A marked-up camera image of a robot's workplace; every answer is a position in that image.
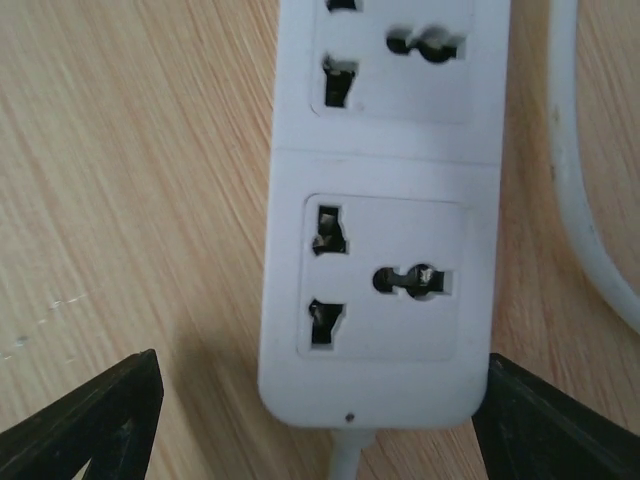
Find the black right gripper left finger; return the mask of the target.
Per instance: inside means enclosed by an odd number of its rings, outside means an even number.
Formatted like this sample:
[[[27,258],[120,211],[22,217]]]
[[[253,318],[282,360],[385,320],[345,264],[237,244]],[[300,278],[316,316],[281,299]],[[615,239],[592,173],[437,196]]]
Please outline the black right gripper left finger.
[[[156,351],[128,356],[1,433],[3,479],[143,479],[164,397]]]

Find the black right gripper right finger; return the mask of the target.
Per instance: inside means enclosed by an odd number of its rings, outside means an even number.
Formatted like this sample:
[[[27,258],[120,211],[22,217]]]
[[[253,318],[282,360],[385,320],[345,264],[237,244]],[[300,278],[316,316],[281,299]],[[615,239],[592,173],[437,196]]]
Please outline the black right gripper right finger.
[[[498,353],[472,422],[490,479],[639,477],[638,435]]]

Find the white power strip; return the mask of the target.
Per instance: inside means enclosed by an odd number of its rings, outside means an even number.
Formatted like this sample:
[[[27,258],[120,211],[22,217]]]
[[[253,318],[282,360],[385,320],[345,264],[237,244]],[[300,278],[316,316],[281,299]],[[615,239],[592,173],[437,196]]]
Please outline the white power strip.
[[[258,385],[306,428],[446,428],[486,392],[507,1],[284,1]]]

